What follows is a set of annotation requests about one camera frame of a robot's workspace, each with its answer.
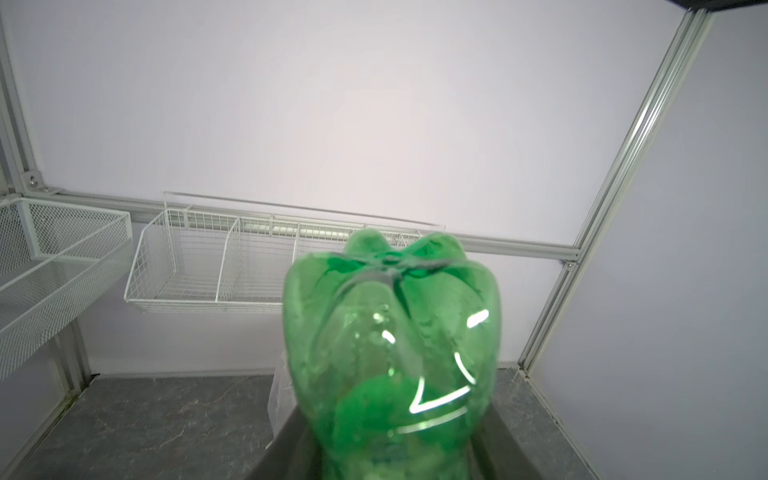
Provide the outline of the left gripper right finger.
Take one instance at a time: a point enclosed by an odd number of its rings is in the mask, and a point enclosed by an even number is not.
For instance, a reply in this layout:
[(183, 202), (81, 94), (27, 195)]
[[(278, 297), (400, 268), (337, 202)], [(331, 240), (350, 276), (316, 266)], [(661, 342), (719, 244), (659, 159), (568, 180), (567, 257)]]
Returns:
[(493, 403), (470, 438), (468, 459), (472, 480), (543, 479)]

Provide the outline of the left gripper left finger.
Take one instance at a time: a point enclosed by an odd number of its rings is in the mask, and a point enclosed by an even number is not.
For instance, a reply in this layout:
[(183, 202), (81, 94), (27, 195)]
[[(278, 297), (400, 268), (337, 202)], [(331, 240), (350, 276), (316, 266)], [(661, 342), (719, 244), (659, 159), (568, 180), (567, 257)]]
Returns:
[(303, 412), (296, 407), (245, 479), (322, 479), (322, 461), (322, 448)]

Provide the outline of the green soda bottle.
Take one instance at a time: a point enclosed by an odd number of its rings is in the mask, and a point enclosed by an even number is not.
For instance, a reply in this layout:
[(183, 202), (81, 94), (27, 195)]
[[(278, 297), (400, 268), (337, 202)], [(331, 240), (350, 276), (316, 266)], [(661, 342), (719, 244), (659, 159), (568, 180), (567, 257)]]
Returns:
[(326, 479), (466, 479), (495, 386), (494, 274), (452, 235), (379, 231), (298, 258), (283, 288), (287, 363)]

